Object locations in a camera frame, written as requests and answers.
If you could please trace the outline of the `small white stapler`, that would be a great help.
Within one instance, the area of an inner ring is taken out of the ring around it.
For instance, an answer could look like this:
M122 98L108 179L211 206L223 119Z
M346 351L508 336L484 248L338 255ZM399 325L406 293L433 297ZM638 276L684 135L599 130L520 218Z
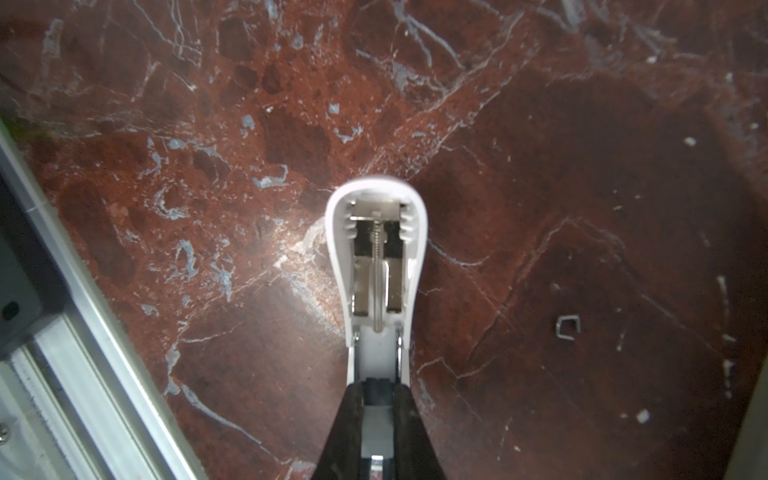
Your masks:
M363 386L358 479L375 474L396 479L394 386L411 390L409 357L425 261L426 207L409 184L370 176L339 187L328 201L324 221L342 303L346 387L355 382Z

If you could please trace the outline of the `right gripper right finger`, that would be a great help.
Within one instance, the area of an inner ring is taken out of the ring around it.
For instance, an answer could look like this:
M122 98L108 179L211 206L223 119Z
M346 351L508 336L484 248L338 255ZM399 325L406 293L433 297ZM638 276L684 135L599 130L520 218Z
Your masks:
M410 388L396 384L393 400L395 478L445 480Z

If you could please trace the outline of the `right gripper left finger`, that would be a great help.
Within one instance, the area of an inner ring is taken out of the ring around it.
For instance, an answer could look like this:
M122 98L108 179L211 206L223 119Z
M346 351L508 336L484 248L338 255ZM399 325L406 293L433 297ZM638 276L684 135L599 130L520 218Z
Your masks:
M312 480L357 480L361 473L363 386L349 384L344 392Z

